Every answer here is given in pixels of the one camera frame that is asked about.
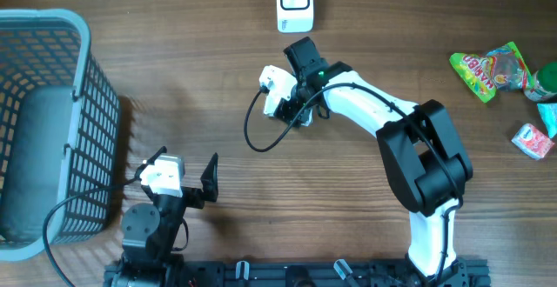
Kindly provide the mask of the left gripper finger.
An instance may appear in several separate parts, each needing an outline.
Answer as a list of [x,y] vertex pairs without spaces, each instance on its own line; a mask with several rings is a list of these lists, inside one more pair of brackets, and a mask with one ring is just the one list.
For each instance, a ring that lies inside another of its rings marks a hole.
[[200,177],[203,199],[216,202],[218,199],[218,153],[214,153]]
[[140,176],[142,174],[142,172],[150,165],[153,165],[155,163],[155,161],[164,153],[167,152],[167,148],[165,146],[162,146],[155,154],[153,154],[151,157],[149,157],[148,159],[144,160],[139,167],[136,169],[135,174],[134,174],[134,179],[135,180],[140,180]]

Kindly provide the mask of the colourful gummy candy bag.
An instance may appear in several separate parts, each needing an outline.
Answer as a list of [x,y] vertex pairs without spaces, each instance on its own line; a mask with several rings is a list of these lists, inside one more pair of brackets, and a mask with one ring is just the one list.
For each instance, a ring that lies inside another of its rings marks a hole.
[[482,103],[492,100],[498,90],[525,90],[531,85],[532,75],[514,42],[483,54],[453,53],[449,63]]

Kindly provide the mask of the orange white snack packet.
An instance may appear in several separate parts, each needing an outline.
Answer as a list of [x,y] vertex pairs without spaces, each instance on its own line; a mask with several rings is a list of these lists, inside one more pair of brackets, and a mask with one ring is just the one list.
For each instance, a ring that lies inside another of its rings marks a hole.
[[541,160],[554,147],[554,142],[530,123],[520,127],[512,143],[534,160]]

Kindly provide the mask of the green lid jar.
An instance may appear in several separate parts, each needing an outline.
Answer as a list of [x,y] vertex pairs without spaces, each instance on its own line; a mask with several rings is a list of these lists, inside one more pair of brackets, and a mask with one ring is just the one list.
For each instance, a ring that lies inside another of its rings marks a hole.
[[551,62],[537,70],[527,80],[524,95],[531,101],[544,102],[556,96],[557,63]]

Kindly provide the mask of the teal tissue packet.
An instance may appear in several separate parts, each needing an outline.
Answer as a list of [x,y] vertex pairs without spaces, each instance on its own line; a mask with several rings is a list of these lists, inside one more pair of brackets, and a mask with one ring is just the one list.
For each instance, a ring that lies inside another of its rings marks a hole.
[[557,133],[557,103],[538,103],[537,108],[548,136],[554,138]]

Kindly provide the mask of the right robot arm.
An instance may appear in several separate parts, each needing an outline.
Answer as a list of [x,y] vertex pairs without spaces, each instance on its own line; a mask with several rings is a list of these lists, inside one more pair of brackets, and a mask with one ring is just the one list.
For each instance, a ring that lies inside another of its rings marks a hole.
[[284,50],[292,70],[273,71],[265,114],[288,128],[308,126],[332,113],[374,136],[387,182],[410,213],[407,257],[424,284],[440,286],[456,260],[453,222],[463,205],[473,166],[446,108],[435,100],[401,100],[370,85],[349,65],[329,64],[310,37]]

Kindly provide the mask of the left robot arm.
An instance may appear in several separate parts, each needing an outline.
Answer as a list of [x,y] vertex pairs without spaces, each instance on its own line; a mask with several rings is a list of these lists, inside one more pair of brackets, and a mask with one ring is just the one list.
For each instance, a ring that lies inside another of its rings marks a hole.
[[200,188],[181,184],[185,161],[161,147],[138,167],[135,178],[150,199],[135,204],[121,221],[124,234],[119,261],[104,269],[104,285],[117,286],[197,286],[186,276],[184,246],[175,245],[181,228],[189,231],[184,214],[188,208],[203,209],[218,199],[218,154],[211,156],[200,177]]

